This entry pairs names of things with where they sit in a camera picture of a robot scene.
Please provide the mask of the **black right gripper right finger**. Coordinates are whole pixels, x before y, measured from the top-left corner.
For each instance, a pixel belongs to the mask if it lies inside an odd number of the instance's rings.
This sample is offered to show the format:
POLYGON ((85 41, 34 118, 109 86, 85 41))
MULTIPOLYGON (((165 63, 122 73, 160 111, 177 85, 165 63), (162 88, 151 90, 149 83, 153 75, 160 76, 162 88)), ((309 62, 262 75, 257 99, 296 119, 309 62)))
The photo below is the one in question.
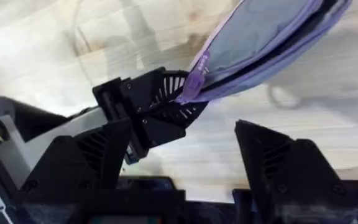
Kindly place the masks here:
POLYGON ((354 198, 312 140, 244 120, 236 122, 235 134, 258 207, 354 207, 354 198))

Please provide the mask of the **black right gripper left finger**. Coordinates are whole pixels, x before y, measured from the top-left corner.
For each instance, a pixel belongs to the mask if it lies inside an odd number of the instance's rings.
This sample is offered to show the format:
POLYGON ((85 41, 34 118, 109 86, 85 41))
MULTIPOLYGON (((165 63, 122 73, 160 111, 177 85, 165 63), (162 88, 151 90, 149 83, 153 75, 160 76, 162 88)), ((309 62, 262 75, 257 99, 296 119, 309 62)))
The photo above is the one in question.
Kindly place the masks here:
POLYGON ((56 137, 21 187, 19 203, 76 203, 114 189, 131 135, 125 119, 56 137))

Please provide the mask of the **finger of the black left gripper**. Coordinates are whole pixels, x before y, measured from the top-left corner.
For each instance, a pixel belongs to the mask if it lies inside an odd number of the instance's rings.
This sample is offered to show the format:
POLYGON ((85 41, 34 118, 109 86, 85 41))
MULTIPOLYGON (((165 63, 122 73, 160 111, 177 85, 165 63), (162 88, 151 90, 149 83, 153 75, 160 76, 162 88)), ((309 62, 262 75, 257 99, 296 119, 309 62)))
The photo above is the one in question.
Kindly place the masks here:
POLYGON ((186 129, 207 107, 207 102, 147 102, 140 105, 140 145, 151 149, 183 138, 186 129))
POLYGON ((124 81, 120 91, 136 111, 150 111, 174 101, 181 93, 187 76, 188 72, 183 70, 159 67, 124 81))

